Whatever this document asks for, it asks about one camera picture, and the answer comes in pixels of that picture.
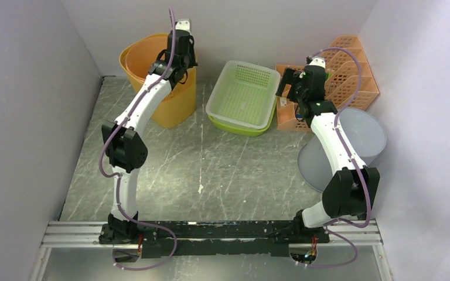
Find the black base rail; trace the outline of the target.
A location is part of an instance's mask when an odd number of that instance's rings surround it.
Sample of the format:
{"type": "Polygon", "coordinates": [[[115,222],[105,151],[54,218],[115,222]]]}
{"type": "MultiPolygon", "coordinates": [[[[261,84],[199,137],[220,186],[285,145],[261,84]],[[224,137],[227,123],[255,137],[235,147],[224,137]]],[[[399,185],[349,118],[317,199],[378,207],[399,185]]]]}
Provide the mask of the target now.
{"type": "Polygon", "coordinates": [[[109,222],[101,245],[131,245],[140,258],[163,256],[255,255],[288,257],[291,245],[327,244],[322,227],[306,228],[298,220],[109,222]]]}

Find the orange plastic bucket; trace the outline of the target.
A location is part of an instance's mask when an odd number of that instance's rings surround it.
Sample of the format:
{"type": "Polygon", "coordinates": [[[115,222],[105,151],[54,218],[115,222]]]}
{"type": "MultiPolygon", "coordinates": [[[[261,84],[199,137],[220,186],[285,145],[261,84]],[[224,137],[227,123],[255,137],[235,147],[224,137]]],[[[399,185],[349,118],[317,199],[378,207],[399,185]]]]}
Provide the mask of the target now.
{"type": "Polygon", "coordinates": [[[167,33],[156,33],[127,47],[120,55],[120,65],[137,93],[144,84],[150,66],[167,48],[167,33]]]}

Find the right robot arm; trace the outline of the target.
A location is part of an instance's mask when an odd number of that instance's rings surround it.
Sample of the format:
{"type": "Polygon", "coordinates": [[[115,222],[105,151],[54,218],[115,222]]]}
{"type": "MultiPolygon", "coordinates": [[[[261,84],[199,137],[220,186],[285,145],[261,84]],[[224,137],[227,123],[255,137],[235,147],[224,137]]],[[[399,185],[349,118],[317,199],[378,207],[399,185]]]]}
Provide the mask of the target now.
{"type": "Polygon", "coordinates": [[[303,70],[286,68],[277,89],[281,96],[290,86],[287,98],[298,104],[302,119],[320,141],[332,170],[332,178],[322,199],[312,207],[298,211],[301,220],[293,226],[293,236],[308,242],[315,228],[343,221],[346,215],[365,215],[359,228],[369,224],[380,181],[376,168],[368,167],[355,152],[340,123],[340,112],[325,98],[326,72],[323,66],[310,64],[303,70]]]}

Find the white perforated tray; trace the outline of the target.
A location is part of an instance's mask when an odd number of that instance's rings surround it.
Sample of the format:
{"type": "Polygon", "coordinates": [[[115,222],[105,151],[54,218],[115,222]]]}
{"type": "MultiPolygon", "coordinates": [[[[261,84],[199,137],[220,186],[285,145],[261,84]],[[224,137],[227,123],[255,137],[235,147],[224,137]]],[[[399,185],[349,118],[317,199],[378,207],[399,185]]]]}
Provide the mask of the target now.
{"type": "Polygon", "coordinates": [[[206,104],[208,116],[249,129],[267,126],[281,76],[276,70],[228,61],[206,104]]]}

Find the aluminium frame rail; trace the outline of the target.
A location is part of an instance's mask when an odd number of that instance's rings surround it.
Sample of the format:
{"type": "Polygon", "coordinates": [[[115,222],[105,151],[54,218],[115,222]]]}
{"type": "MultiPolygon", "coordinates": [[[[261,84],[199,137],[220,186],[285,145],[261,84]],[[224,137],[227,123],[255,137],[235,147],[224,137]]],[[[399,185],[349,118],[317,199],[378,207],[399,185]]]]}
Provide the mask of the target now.
{"type": "MultiPolygon", "coordinates": [[[[103,222],[53,221],[46,228],[40,246],[42,248],[122,248],[135,249],[136,245],[102,245],[98,241],[103,222]]],[[[379,227],[372,220],[366,228],[356,228],[337,222],[328,226],[356,246],[377,246],[383,244],[379,227]]]]}

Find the orange plastic file organizer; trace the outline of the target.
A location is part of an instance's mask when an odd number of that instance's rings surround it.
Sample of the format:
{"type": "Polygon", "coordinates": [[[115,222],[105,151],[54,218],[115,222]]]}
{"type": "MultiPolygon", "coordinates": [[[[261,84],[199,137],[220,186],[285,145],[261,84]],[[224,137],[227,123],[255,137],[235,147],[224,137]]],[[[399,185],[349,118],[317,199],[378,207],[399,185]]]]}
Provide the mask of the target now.
{"type": "MultiPolygon", "coordinates": [[[[358,60],[362,71],[362,81],[356,98],[349,105],[362,111],[379,95],[379,89],[371,72],[363,46],[356,35],[338,36],[331,44],[351,52],[358,60]]],[[[325,98],[341,109],[354,94],[358,81],[358,70],[353,59],[340,50],[329,50],[321,54],[326,61],[328,78],[325,82],[325,98]]],[[[282,94],[277,98],[277,129],[281,131],[308,132],[310,129],[301,116],[297,103],[290,101],[287,96],[291,86],[287,84],[282,94]]]]}

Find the yellow mesh waste basket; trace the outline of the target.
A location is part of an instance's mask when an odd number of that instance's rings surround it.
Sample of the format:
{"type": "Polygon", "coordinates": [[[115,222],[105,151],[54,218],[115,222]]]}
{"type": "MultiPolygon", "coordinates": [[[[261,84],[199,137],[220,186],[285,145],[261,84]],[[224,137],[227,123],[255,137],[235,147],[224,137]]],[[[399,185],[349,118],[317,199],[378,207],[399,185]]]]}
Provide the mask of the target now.
{"type": "Polygon", "coordinates": [[[152,119],[164,128],[173,128],[189,116],[196,109],[196,76],[197,68],[188,70],[172,92],[161,101],[152,115],[152,119]]]}

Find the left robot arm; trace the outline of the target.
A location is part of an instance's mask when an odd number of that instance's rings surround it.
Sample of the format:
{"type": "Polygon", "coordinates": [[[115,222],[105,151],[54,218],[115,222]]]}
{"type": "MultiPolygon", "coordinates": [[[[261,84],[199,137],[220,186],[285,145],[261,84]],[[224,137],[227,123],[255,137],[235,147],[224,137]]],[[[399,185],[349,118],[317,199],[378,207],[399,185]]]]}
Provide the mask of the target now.
{"type": "Polygon", "coordinates": [[[194,45],[190,31],[176,29],[143,38],[120,54],[136,96],[119,117],[103,123],[101,155],[108,158],[115,179],[108,226],[123,243],[134,242],[139,234],[135,193],[139,169],[148,156],[142,139],[148,121],[173,128],[196,110],[194,45]]]}

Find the large grey plastic bucket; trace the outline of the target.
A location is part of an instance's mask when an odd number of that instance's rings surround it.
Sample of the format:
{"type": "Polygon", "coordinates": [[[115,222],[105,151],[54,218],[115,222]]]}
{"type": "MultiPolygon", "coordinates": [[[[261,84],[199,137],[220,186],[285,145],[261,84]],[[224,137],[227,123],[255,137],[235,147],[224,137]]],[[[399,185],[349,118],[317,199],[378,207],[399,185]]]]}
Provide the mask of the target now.
{"type": "MultiPolygon", "coordinates": [[[[387,142],[386,133],[378,120],[366,111],[346,108],[339,121],[356,153],[371,167],[387,142]]],[[[298,168],[306,183],[319,192],[324,191],[332,178],[329,160],[314,133],[309,134],[307,144],[299,151],[298,168]]]]}

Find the green perforated tray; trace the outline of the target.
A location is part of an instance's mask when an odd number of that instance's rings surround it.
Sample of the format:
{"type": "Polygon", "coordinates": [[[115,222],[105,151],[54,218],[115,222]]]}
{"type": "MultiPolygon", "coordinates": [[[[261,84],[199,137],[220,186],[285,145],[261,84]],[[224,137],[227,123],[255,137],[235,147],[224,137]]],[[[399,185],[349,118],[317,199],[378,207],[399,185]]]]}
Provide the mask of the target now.
{"type": "Polygon", "coordinates": [[[230,132],[230,133],[235,133],[237,135],[244,135],[244,136],[260,136],[262,135],[270,126],[274,117],[274,112],[275,112],[275,108],[273,108],[270,112],[270,117],[268,120],[268,123],[265,127],[261,128],[261,129],[253,129],[253,128],[248,128],[248,127],[240,127],[238,125],[230,125],[230,124],[225,124],[222,121],[219,121],[215,118],[213,118],[212,116],[208,116],[208,118],[210,119],[211,123],[226,132],[230,132]]]}

